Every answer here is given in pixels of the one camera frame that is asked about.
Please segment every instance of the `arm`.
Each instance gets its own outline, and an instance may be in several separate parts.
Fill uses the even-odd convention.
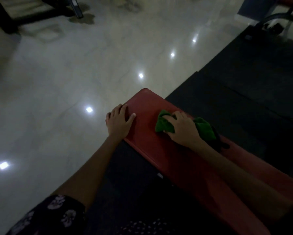
[[[174,114],[177,117],[176,120],[173,117],[164,116],[175,128],[175,133],[168,133],[171,139],[190,148],[206,160],[264,223],[275,223],[293,207],[293,201],[212,149],[200,138],[194,122],[185,113],[175,112]]]
[[[67,195],[85,205],[86,210],[93,203],[94,197],[100,186],[109,160],[117,145],[129,133],[135,114],[125,121],[127,105],[118,105],[106,115],[108,138],[93,156],[66,182],[52,194]]]

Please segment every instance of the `green cloth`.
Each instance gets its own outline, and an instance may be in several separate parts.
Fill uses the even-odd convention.
[[[172,124],[168,122],[167,119],[163,118],[164,115],[171,116],[171,114],[168,111],[162,110],[157,118],[155,132],[166,131],[166,132],[174,133],[175,132],[174,126],[172,126]],[[204,119],[199,117],[195,118],[193,121],[195,123],[196,129],[199,132],[201,139],[203,139],[204,141],[216,140],[214,131],[208,122],[206,122]]]

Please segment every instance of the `marble floor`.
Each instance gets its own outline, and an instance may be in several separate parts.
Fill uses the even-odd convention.
[[[45,8],[1,1],[12,16]],[[0,234],[101,145],[106,112],[142,88],[168,96],[247,26],[243,0],[78,2],[84,19],[0,30]]]

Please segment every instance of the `forearm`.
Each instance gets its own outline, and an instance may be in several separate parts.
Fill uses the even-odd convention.
[[[223,157],[206,142],[200,141],[191,149],[206,160],[240,199],[265,223],[278,221],[293,206],[292,201]]]
[[[119,140],[108,137],[93,156],[52,194],[70,196],[85,205],[93,203],[110,158]]]

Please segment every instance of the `hand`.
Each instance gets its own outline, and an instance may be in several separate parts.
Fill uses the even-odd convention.
[[[165,132],[174,142],[192,148],[203,141],[191,118],[185,113],[180,113],[179,111],[174,112],[173,115],[175,115],[177,119],[168,115],[164,115],[163,118],[167,119],[175,128],[175,133]]]
[[[128,121],[125,120],[125,112],[127,105],[119,104],[116,106],[112,112],[106,114],[106,126],[109,133],[109,137],[121,141],[125,138],[130,130],[133,120],[135,119],[135,114],[132,114]]]

